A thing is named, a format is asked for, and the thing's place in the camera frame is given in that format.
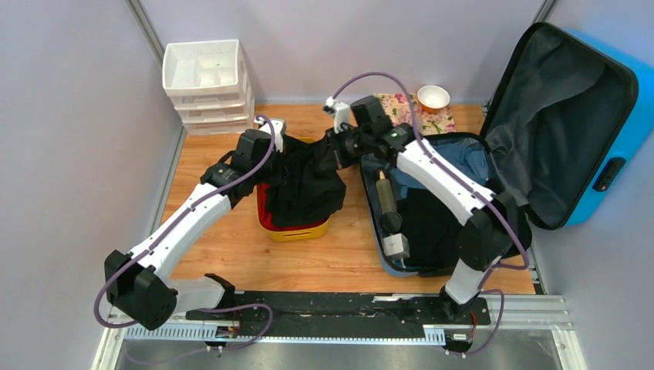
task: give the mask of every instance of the folded blue garment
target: folded blue garment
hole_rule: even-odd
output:
[[[474,149],[473,147],[461,144],[441,144],[435,145],[433,148],[461,171],[461,173],[471,178],[472,181],[480,185],[486,185],[486,181],[488,180],[488,162],[484,150]],[[425,189],[425,186],[418,180],[395,167],[390,171],[390,175],[398,183],[399,197],[402,199],[406,198],[406,192],[410,187]]]

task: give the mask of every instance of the wooden tabletop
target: wooden tabletop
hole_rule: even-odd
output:
[[[322,138],[332,125],[318,105],[259,105],[256,111],[286,120],[292,136]],[[454,106],[457,131],[478,132],[484,115],[479,106]],[[189,196],[200,175],[235,148],[238,134],[187,136],[168,197],[168,218]],[[217,274],[238,290],[437,293],[447,277],[392,277],[381,267],[359,169],[339,172],[347,185],[342,210],[332,215],[324,237],[277,243],[257,221],[254,194],[210,227],[188,251],[173,278]],[[516,258],[508,262],[519,264]],[[495,271],[486,288],[510,294],[533,294],[527,271]]]

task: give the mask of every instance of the floral napkin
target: floral napkin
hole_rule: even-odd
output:
[[[393,121],[393,125],[399,123],[411,122],[411,111],[409,104],[403,94],[376,94],[377,99],[382,102],[382,106]],[[433,135],[436,133],[451,133],[454,129],[454,118],[452,117],[452,107],[447,106],[439,109],[436,113],[423,112],[415,95],[411,96],[416,112],[422,116],[422,126],[420,132],[423,135]]]

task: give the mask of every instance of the yellow basket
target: yellow basket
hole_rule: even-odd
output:
[[[299,137],[305,143],[314,143],[316,140],[311,137]],[[265,212],[265,191],[261,189],[261,185],[257,186],[257,219],[259,226],[265,230],[268,237],[277,242],[282,241],[303,241],[305,239],[315,239],[325,235],[329,229],[329,218],[322,224],[310,227],[307,229],[297,230],[270,230],[261,223],[261,212]]]

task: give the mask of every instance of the gray floor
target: gray floor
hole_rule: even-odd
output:
[[[487,332],[478,332],[475,347],[486,340]],[[130,355],[141,361],[158,361],[202,348],[198,342],[127,342]],[[122,370],[156,369],[229,369],[229,370],[409,370],[409,369],[560,369],[554,341],[549,331],[501,331],[489,349],[473,358],[445,356],[441,348],[392,345],[298,345],[257,343],[240,351],[202,352],[157,366],[136,365],[121,355],[116,367]]]

